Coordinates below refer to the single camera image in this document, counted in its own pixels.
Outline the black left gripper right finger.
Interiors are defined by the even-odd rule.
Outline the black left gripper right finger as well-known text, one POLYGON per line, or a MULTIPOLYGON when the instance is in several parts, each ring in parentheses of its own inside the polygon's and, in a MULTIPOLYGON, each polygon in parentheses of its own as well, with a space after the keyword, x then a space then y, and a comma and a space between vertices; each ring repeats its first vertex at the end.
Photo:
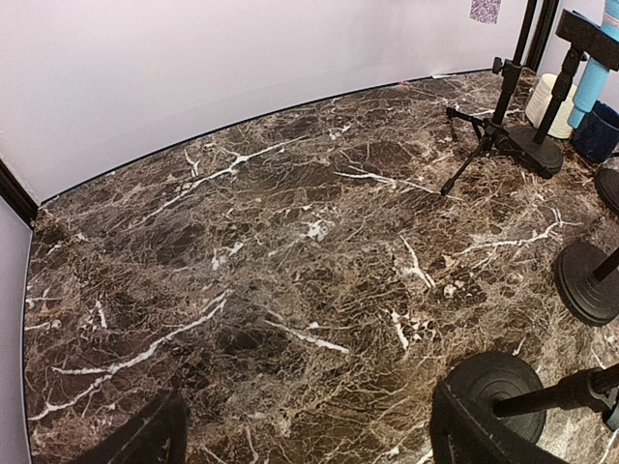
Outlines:
POLYGON ((491 413, 440 381, 433 391, 429 436, 436 463, 560 463, 491 413))

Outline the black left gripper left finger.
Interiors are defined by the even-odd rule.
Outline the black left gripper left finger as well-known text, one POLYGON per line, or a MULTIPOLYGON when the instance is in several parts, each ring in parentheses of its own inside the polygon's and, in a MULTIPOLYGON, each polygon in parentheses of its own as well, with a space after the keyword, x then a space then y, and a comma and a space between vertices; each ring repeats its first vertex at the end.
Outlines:
POLYGON ((185 463, 189 408, 178 390, 161 391, 80 463, 185 463))

